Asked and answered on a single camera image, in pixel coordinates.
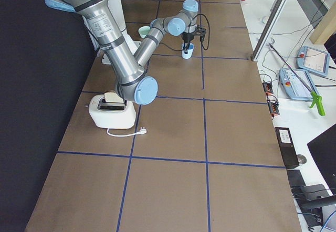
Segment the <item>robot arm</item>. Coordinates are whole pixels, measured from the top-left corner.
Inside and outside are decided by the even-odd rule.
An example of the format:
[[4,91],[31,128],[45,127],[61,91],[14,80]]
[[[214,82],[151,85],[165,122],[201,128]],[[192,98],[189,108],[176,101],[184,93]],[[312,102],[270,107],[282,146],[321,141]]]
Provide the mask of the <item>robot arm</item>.
[[145,64],[165,34],[179,36],[196,29],[198,2],[185,0],[177,15],[155,19],[150,32],[135,52],[125,40],[121,0],[45,0],[48,7],[83,16],[100,48],[106,53],[117,77],[116,91],[126,101],[151,103],[158,92],[157,81],[148,76]]

